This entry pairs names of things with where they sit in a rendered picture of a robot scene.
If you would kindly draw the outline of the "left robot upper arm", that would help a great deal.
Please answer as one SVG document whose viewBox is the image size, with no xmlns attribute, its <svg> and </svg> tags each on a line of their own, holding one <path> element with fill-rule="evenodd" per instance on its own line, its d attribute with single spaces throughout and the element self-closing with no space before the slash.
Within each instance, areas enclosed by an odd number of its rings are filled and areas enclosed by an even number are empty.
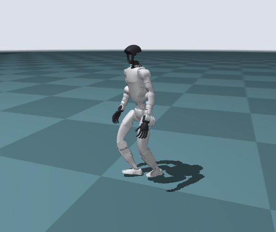
<svg viewBox="0 0 276 232">
<path fill-rule="evenodd" d="M 151 74 L 149 70 L 146 70 L 146 69 L 140 69 L 138 70 L 138 73 L 139 73 L 140 79 L 143 81 L 143 84 L 148 91 L 145 95 L 146 100 L 148 100 L 149 93 L 153 93 L 155 95 L 152 82 L 151 82 Z"/>
</svg>

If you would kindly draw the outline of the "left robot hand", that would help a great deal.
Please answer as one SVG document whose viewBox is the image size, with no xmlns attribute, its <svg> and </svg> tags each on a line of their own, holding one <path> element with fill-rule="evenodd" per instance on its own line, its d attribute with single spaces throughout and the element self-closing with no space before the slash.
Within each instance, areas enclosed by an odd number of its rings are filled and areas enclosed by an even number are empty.
<svg viewBox="0 0 276 232">
<path fill-rule="evenodd" d="M 141 134 L 140 137 L 139 137 L 139 138 L 141 138 L 141 139 L 147 137 L 147 135 L 148 135 L 148 130 L 149 130 L 148 124 L 149 124 L 150 121 L 145 120 L 145 117 L 146 117 L 146 116 L 144 115 L 144 116 L 143 116 L 143 120 L 142 120 L 143 123 L 141 123 L 141 125 L 135 130 L 135 131 L 137 131 L 137 130 L 140 128 L 139 134 L 138 134 L 136 137 L 138 137 L 138 136 Z M 142 136 L 142 135 L 143 135 L 143 136 Z"/>
</svg>

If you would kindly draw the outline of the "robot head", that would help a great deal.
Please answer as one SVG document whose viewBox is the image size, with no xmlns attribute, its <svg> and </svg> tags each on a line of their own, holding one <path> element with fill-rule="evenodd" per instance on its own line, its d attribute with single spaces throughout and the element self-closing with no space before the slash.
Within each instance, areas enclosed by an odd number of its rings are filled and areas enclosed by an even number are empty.
<svg viewBox="0 0 276 232">
<path fill-rule="evenodd" d="M 141 48 L 140 48 L 139 46 L 137 46 L 137 45 L 130 45 L 130 46 L 128 46 L 128 47 L 124 50 L 124 52 L 125 52 L 126 55 L 127 55 L 127 61 L 128 61 L 128 63 L 129 63 L 129 64 L 132 64 L 131 69 L 136 68 L 136 67 L 134 67 L 135 65 L 138 65 L 138 66 L 140 65 L 138 61 L 134 60 L 134 56 L 135 56 L 137 53 L 141 52 Z M 129 55 L 132 56 L 132 57 L 131 57 L 131 60 L 129 59 Z M 139 66 L 139 67 L 140 67 L 140 66 Z M 142 66 L 141 66 L 141 67 L 142 67 Z"/>
</svg>

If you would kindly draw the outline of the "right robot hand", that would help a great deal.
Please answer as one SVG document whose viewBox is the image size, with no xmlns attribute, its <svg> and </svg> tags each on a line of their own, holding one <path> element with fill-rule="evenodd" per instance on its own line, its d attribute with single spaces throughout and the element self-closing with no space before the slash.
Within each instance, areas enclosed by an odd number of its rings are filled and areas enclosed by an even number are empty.
<svg viewBox="0 0 276 232">
<path fill-rule="evenodd" d="M 121 112 L 123 112 L 122 105 L 119 106 L 118 111 L 116 111 L 112 116 L 112 122 L 117 124 L 119 116 L 121 115 Z M 116 122 L 117 121 L 117 122 Z M 118 122 L 119 123 L 119 122 Z"/>
</svg>

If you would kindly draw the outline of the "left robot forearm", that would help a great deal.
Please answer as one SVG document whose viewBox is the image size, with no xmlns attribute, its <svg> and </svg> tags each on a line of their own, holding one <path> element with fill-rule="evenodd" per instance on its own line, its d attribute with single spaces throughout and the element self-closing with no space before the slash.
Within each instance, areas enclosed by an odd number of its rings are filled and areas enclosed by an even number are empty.
<svg viewBox="0 0 276 232">
<path fill-rule="evenodd" d="M 155 103 L 155 97 L 153 93 L 148 94 L 148 101 L 146 102 L 146 108 L 144 111 L 145 120 L 150 121 L 151 115 L 152 115 L 152 108 Z"/>
</svg>

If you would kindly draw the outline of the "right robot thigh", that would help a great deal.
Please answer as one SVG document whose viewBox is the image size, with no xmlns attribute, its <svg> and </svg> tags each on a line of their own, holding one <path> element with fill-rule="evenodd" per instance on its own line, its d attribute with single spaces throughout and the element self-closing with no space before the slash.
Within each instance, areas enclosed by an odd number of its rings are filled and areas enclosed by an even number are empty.
<svg viewBox="0 0 276 232">
<path fill-rule="evenodd" d="M 125 116 L 125 118 L 122 120 L 122 123 L 119 127 L 119 130 L 117 133 L 117 147 L 121 150 L 127 147 L 127 142 L 124 139 L 124 137 L 128 134 L 128 132 L 132 128 L 132 124 L 133 124 L 132 120 L 136 122 L 140 121 L 139 119 L 137 119 L 135 115 L 135 110 L 131 110 Z"/>
</svg>

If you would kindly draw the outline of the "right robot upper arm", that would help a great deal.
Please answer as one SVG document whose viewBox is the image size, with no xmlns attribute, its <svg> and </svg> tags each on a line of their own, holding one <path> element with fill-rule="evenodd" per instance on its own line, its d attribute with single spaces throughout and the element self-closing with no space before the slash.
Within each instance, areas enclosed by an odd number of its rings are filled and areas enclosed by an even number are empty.
<svg viewBox="0 0 276 232">
<path fill-rule="evenodd" d="M 126 80 L 126 70 L 127 70 L 127 69 L 124 70 L 124 75 L 125 75 L 125 82 L 126 82 L 126 84 L 127 84 L 127 80 Z M 130 93 L 129 93 L 128 84 L 127 84 L 127 86 L 124 88 L 124 91 L 125 91 L 126 93 L 130 94 Z"/>
</svg>

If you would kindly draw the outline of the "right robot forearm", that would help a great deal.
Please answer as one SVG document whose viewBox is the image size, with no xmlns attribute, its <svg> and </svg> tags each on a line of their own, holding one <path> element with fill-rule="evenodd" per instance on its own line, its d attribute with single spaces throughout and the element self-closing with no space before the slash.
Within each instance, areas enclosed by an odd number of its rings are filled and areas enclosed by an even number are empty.
<svg viewBox="0 0 276 232">
<path fill-rule="evenodd" d="M 122 99 L 121 104 L 120 104 L 120 105 L 122 105 L 122 109 L 121 110 L 123 110 L 123 111 L 125 110 L 125 108 L 126 108 L 126 106 L 128 104 L 129 98 L 130 98 L 130 94 L 128 94 L 128 93 L 126 93 L 124 91 L 123 99 Z"/>
</svg>

